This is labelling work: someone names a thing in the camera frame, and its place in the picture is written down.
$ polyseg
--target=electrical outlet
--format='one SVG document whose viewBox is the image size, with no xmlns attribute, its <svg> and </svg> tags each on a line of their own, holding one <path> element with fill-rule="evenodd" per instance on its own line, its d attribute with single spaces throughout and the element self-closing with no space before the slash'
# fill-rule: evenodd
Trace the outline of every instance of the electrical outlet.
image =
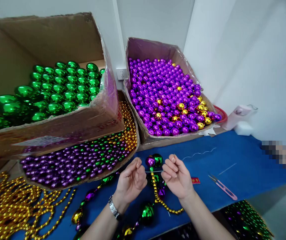
<svg viewBox="0 0 286 240">
<path fill-rule="evenodd" d="M 118 80 L 123 80 L 129 77 L 126 68 L 117 68 L 116 75 Z"/>
</svg>

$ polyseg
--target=hand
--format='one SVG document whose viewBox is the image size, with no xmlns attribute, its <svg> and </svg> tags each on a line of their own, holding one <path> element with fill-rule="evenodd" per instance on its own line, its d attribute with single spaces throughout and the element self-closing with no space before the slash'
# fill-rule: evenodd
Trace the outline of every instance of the hand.
<svg viewBox="0 0 286 240">
<path fill-rule="evenodd" d="M 166 185 L 179 200 L 184 200 L 188 197 L 193 197 L 195 190 L 193 188 L 191 175 L 187 170 L 183 161 L 178 159 L 175 154 L 171 154 L 165 160 L 162 166 L 164 172 L 161 173 Z"/>
<path fill-rule="evenodd" d="M 118 212 L 124 213 L 128 205 L 136 199 L 146 185 L 145 168 L 142 166 L 142 160 L 136 157 L 120 174 L 113 195 L 113 203 Z"/>
</svg>

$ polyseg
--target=table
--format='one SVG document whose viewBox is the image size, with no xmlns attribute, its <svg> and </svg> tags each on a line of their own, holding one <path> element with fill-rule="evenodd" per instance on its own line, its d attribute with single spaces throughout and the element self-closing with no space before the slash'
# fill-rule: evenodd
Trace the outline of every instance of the table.
<svg viewBox="0 0 286 240">
<path fill-rule="evenodd" d="M 234 201 L 208 177 L 209 173 L 218 176 L 219 173 L 236 163 L 233 167 L 219 175 L 218 179 L 238 197 L 238 200 L 247 199 L 286 184 L 286 169 L 283 169 L 282 165 L 277 164 L 275 160 L 270 159 L 268 155 L 264 155 L 260 148 L 260 143 L 261 141 L 252 136 L 238 136 L 234 131 L 229 131 L 213 138 L 209 136 L 202 137 L 171 146 L 141 151 L 136 153 L 135 157 L 140 157 L 145 165 L 145 158 L 154 153 L 161 154 L 164 159 L 169 154 L 175 153 L 180 159 L 183 159 L 186 156 L 192 156 L 194 153 L 203 153 L 216 148 L 212 152 L 202 155 L 196 154 L 194 157 L 184 160 L 191 176 L 200 179 L 201 184 L 194 185 L 195 190 L 210 211 L 214 212 L 232 204 Z M 85 221 L 88 224 L 92 223 L 104 208 L 108 198 L 114 193 L 116 184 L 117 181 L 114 181 L 110 186 L 102 187 L 97 196 L 87 205 L 84 214 L 86 217 Z M 78 186 L 65 217 L 47 239 L 73 239 L 76 232 L 75 225 L 71 224 L 71 217 L 84 199 L 86 192 L 89 189 L 96 188 L 98 185 L 99 182 L 92 182 Z M 139 218 L 140 205 L 144 201 L 153 200 L 153 188 L 147 186 L 130 205 L 122 224 L 133 226 Z M 49 226 L 42 229 L 40 234 L 44 234 L 52 227 L 67 201 L 63 201 L 57 207 Z M 168 189 L 164 201 L 171 209 L 178 210 L 181 208 L 177 197 Z M 153 224 L 148 227 L 139 226 L 134 239 L 149 239 L 189 221 L 185 212 L 180 215 L 169 215 L 163 206 L 157 204 L 155 206 Z M 11 239 L 24 239 L 24 231 L 14 234 Z"/>
</svg>

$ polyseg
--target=scissors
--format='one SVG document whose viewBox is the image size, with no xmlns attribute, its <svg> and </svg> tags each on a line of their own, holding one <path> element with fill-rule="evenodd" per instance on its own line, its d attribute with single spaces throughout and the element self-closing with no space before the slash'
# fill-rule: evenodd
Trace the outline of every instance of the scissors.
<svg viewBox="0 0 286 240">
<path fill-rule="evenodd" d="M 213 182 L 216 183 L 216 185 L 218 185 L 227 195 L 229 195 L 234 201 L 237 200 L 237 196 L 235 196 L 234 193 L 232 193 L 227 187 L 225 187 L 223 185 L 223 183 L 221 183 L 215 176 L 213 176 L 211 174 L 211 176 L 209 175 L 209 177 L 213 180 Z"/>
</svg>

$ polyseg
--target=person's right hand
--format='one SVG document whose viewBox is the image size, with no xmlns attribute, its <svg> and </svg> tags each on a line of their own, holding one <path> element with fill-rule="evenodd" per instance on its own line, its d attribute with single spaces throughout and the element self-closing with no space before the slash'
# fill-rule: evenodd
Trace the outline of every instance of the person's right hand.
<svg viewBox="0 0 286 240">
<path fill-rule="evenodd" d="M 163 164 L 162 168 L 164 172 L 161 173 L 161 176 L 172 193 L 180 200 L 193 196 L 195 190 L 193 188 L 191 175 L 183 161 L 178 159 L 175 154 L 171 154 L 169 158 L 165 160 L 165 164 Z"/>
</svg>

